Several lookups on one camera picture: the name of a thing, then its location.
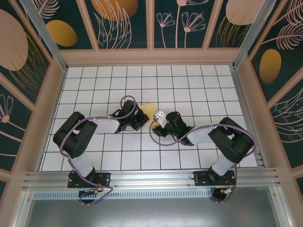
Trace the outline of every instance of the yellow block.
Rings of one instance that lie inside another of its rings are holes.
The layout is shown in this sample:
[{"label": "yellow block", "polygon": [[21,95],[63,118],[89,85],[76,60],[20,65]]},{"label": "yellow block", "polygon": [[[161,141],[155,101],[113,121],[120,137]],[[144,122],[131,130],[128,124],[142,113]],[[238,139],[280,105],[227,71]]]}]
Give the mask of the yellow block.
[{"label": "yellow block", "polygon": [[[155,113],[157,112],[157,109],[155,107],[154,103],[148,103],[148,104],[144,104],[139,106],[140,109],[142,109],[142,111],[148,116],[149,121],[147,123],[151,123],[153,121],[153,116],[155,115]],[[158,122],[153,124],[153,128],[156,126],[159,126],[160,124]]]}]

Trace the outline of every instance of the dark green wallpaper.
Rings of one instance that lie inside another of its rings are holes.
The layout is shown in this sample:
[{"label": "dark green wallpaper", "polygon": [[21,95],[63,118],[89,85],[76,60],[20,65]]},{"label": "dark green wallpaper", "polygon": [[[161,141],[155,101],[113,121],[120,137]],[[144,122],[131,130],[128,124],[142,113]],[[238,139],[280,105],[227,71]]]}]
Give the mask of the dark green wallpaper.
[{"label": "dark green wallpaper", "polygon": [[297,183],[300,188],[301,194],[303,195],[303,177],[297,178]]},{"label": "dark green wallpaper", "polygon": [[31,111],[0,85],[0,169],[11,171]]},{"label": "dark green wallpaper", "polygon": [[303,165],[303,79],[270,111],[291,167]]},{"label": "dark green wallpaper", "polygon": [[100,49],[147,48],[145,0],[85,3]]},{"label": "dark green wallpaper", "polygon": [[268,22],[270,21],[271,17],[273,16],[273,14],[275,13],[275,10],[277,9],[277,7],[279,6],[281,0],[276,0],[275,6],[273,7],[273,9],[271,10],[267,20],[265,21],[261,31],[259,32],[258,36],[256,37],[255,41],[253,42],[253,44],[251,45],[250,49],[248,50],[248,55],[250,55],[250,53],[252,52],[252,50],[254,49],[256,43],[258,42],[261,34],[264,32],[264,29],[266,28]]},{"label": "dark green wallpaper", "polygon": [[224,0],[209,47],[240,47],[261,4],[261,0]]},{"label": "dark green wallpaper", "polygon": [[2,195],[3,195],[5,186],[6,186],[6,182],[0,181],[0,200],[1,200],[1,197],[2,197]]},{"label": "dark green wallpaper", "polygon": [[0,2],[0,73],[36,102],[49,61],[7,0]]},{"label": "dark green wallpaper", "polygon": [[297,2],[288,1],[251,61],[267,101],[303,66],[303,8],[293,10]]},{"label": "dark green wallpaper", "polygon": [[185,6],[175,0],[155,0],[154,47],[201,48],[213,6],[214,0],[188,1]]}]

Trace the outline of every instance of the flower illustration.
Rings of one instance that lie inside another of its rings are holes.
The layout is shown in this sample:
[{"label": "flower illustration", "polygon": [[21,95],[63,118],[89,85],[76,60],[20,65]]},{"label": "flower illustration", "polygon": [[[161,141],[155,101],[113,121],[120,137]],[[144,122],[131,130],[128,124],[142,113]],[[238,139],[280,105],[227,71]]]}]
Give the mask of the flower illustration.
[{"label": "flower illustration", "polygon": [[171,13],[163,13],[163,15],[161,13],[157,13],[157,20],[161,27],[163,45],[164,48],[166,48],[164,35],[163,35],[163,28],[174,25],[175,21],[173,20]]},{"label": "flower illustration", "polygon": [[177,4],[179,6],[186,6],[186,5],[200,5],[207,3],[208,0],[177,0]]},{"label": "flower illustration", "polygon": [[[12,122],[9,121],[9,116],[11,114],[13,104],[14,104],[14,99],[11,96],[8,96],[7,99],[5,99],[3,94],[0,95],[0,123],[9,123],[9,124],[13,125],[16,128],[18,128],[22,131],[25,131],[25,129],[23,129],[23,128],[15,125],[15,124],[13,124]],[[22,140],[20,140],[16,137],[11,136],[11,135],[9,135],[5,132],[2,132],[2,131],[0,131],[0,134],[6,136],[8,138],[11,138],[13,140],[16,140],[18,142],[22,141]]]},{"label": "flower illustration", "polygon": [[11,109],[13,108],[14,99],[8,96],[7,100],[3,94],[0,95],[0,122],[8,123]]},{"label": "flower illustration", "polygon": [[188,17],[188,12],[182,13],[182,24],[185,31],[184,48],[186,48],[186,37],[189,32],[196,32],[205,29],[203,13],[192,13]]}]

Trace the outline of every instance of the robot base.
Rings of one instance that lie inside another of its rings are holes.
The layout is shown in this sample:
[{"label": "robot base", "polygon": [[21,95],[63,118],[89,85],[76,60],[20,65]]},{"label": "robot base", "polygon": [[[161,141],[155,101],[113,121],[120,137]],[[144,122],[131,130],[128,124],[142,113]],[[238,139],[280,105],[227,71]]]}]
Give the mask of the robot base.
[{"label": "robot base", "polygon": [[[110,183],[110,173],[95,173],[93,183],[109,186]],[[78,174],[70,173],[68,179],[68,188],[96,188],[95,186],[83,181]]]},{"label": "robot base", "polygon": [[209,171],[207,170],[195,171],[192,174],[194,175],[192,179],[195,181],[195,186],[228,186],[228,181],[232,184],[236,183],[235,173],[232,170],[227,171],[217,182],[214,182],[209,178]]}]

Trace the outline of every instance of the black grid line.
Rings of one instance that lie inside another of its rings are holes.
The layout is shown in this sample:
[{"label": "black grid line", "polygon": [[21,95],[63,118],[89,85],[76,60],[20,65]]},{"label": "black grid line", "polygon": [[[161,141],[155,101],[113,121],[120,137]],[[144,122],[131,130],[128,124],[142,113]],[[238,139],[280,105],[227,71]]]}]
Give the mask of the black grid line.
[{"label": "black grid line", "polygon": [[[188,74],[187,74],[187,67],[185,67],[185,70],[186,70],[187,82],[188,82],[188,87],[189,87],[189,80],[188,80]],[[190,98],[191,113],[192,113],[192,115],[193,115],[193,121],[194,121],[194,126],[195,126],[196,123],[195,123],[195,118],[194,118],[194,110],[193,110],[193,104],[192,104],[192,101],[191,101],[190,89],[189,89],[189,98]],[[201,168],[201,162],[200,162],[200,155],[199,155],[198,145],[196,145],[196,148],[197,148],[197,152],[198,152],[199,165],[200,165],[200,168]]]},{"label": "black grid line", "polygon": [[[172,80],[172,92],[173,92],[173,95],[174,95],[174,106],[175,106],[175,111],[176,110],[176,100],[175,100],[175,89],[174,89],[174,74],[172,72],[172,66],[170,66],[170,69],[171,69],[171,80]],[[178,143],[178,152],[179,152],[179,164],[180,164],[180,169],[181,169],[181,155],[180,155],[180,144]]]}]

